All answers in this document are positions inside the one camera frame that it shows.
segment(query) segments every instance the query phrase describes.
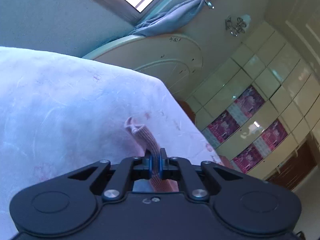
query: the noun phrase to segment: tile wall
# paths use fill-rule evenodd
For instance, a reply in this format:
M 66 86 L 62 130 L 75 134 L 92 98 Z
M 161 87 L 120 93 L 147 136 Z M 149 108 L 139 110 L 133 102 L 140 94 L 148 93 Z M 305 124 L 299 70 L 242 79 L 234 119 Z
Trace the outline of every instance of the tile wall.
M 319 94 L 310 66 L 263 22 L 187 103 L 216 152 L 263 179 L 310 131 L 320 144 Z

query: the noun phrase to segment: gray curtain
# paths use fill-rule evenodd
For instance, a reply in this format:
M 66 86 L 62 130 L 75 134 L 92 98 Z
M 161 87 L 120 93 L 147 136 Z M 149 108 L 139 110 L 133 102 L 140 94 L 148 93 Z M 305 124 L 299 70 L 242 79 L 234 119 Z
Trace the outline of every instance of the gray curtain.
M 153 18 L 140 23 L 129 35 L 150 37 L 174 32 L 190 22 L 203 6 L 207 6 L 204 0 L 187 0 L 168 12 L 158 13 Z

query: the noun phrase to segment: pink decorative tile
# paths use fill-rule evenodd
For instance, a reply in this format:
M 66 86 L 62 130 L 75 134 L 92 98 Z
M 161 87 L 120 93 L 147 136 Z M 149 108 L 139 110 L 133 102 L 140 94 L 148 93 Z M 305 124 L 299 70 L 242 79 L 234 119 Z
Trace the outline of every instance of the pink decorative tile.
M 288 133 L 285 131 L 281 122 L 275 120 L 267 130 L 261 135 L 261 138 L 265 141 L 271 151 L 273 151 L 283 140 Z
M 208 125 L 210 132 L 222 143 L 227 140 L 240 126 L 236 120 L 225 110 L 211 124 Z
M 253 144 L 250 144 L 242 153 L 233 158 L 235 164 L 243 173 L 247 173 L 257 165 L 263 157 Z
M 264 99 L 255 90 L 253 86 L 249 86 L 240 96 L 234 101 L 244 113 L 244 115 L 249 119 L 255 112 L 264 104 Z

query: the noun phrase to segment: pink sock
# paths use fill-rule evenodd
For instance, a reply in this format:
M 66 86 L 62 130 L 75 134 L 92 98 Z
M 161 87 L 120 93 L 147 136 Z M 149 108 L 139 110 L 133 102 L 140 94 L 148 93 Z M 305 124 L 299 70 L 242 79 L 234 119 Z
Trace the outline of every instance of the pink sock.
M 160 157 L 160 147 L 149 129 L 144 124 L 134 124 L 132 117 L 129 117 L 129 119 L 125 121 L 124 127 L 130 134 L 132 134 L 132 136 L 144 150 L 148 149 L 151 152 L 154 164 L 150 184 L 153 187 L 154 191 L 179 191 L 177 182 L 170 179 L 161 180 L 159 177 L 158 160 Z

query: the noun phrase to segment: white tablecloth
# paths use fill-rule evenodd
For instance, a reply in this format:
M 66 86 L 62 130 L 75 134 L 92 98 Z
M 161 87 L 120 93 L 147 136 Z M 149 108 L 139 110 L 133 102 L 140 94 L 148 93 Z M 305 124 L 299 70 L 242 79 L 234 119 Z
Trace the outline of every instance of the white tablecloth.
M 143 149 L 124 129 L 133 116 L 168 156 L 220 162 L 161 81 L 52 52 L 0 47 L 0 240 L 16 234 L 9 214 L 21 189 Z

